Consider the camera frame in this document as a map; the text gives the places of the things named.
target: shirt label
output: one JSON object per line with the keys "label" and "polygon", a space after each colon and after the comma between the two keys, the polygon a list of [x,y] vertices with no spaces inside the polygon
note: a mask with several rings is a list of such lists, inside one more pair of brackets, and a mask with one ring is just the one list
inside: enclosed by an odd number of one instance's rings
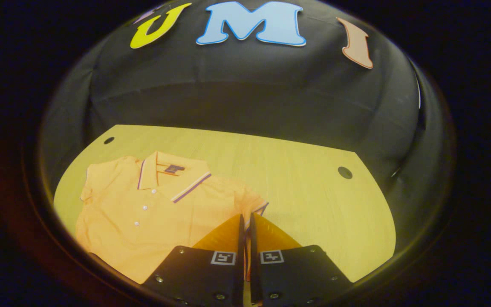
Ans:
{"label": "shirt label", "polygon": [[180,167],[180,166],[177,166],[177,165],[170,165],[167,169],[165,169],[164,171],[166,173],[170,173],[170,174],[175,174],[176,171],[182,171],[184,170],[185,167]]}

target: yellow letter u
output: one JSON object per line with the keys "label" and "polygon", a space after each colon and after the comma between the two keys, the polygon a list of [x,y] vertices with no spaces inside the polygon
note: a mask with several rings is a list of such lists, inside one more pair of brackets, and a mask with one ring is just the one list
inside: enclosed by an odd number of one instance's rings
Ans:
{"label": "yellow letter u", "polygon": [[149,31],[150,26],[153,25],[155,20],[160,18],[160,15],[142,23],[138,27],[138,30],[136,31],[136,34],[134,34],[134,37],[132,37],[132,41],[130,42],[130,47],[132,47],[133,49],[141,48],[147,45],[148,43],[152,43],[156,41],[162,35],[165,35],[166,32],[168,32],[169,29],[171,29],[173,24],[176,23],[179,14],[181,14],[183,9],[189,5],[191,5],[191,3],[183,4],[182,6],[178,6],[176,8],[169,10],[167,12],[168,17],[166,17],[166,20],[164,20],[160,28],[158,28],[158,30],[154,31],[153,33],[150,33],[149,35],[147,35],[147,31]]}

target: letter m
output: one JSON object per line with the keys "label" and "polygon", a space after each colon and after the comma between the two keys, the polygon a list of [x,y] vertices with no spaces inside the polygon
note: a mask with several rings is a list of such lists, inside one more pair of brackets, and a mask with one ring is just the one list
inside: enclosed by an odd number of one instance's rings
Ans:
{"label": "letter m", "polygon": [[213,4],[206,8],[211,11],[204,35],[196,43],[222,43],[228,34],[222,31],[225,23],[239,40],[246,39],[263,21],[265,28],[257,33],[257,39],[266,43],[304,46],[306,40],[298,34],[298,11],[300,6],[285,2],[267,2],[253,12],[236,1]]}

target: shirt collar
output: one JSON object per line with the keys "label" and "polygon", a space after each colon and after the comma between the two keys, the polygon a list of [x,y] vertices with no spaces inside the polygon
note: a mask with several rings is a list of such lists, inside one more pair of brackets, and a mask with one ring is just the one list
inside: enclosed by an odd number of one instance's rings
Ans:
{"label": "shirt collar", "polygon": [[[157,168],[159,172],[164,172],[170,165],[185,169],[176,171],[176,174],[179,174],[179,176],[175,177],[170,183],[159,186],[156,178]],[[166,198],[176,203],[210,176],[210,169],[205,161],[187,159],[155,151],[142,163],[138,190],[154,189],[156,192],[162,193]]]}

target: polo shirt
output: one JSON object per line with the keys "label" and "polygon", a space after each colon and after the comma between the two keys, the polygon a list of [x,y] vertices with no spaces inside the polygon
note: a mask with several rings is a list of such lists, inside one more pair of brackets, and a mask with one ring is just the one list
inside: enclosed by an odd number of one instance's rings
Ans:
{"label": "polo shirt", "polygon": [[177,245],[193,246],[236,214],[246,229],[267,202],[244,183],[211,174],[205,161],[156,151],[90,165],[76,239],[142,284]]}

